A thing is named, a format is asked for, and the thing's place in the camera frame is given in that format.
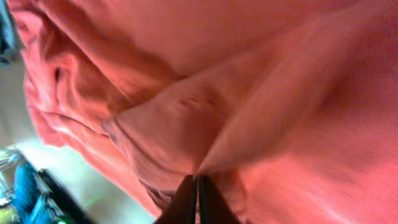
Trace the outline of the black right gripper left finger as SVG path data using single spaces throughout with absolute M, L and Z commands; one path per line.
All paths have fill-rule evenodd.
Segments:
M 168 208 L 154 224 L 195 224 L 197 209 L 197 178 L 186 176 Z

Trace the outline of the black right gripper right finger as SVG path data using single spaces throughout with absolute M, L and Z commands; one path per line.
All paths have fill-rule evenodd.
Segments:
M 217 186 L 208 176 L 200 176 L 198 195 L 201 224 L 240 224 Z

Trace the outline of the orange printed t-shirt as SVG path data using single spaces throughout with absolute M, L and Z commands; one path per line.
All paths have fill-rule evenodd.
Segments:
M 159 216 L 397 222 L 396 1 L 9 1 L 39 138 Z

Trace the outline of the black arm base stand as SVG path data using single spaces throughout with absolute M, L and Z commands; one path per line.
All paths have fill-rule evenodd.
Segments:
M 45 198 L 46 206 L 51 209 L 55 224 L 95 224 L 86 212 L 77 204 L 62 184 L 46 169 L 37 171 L 37 186 Z

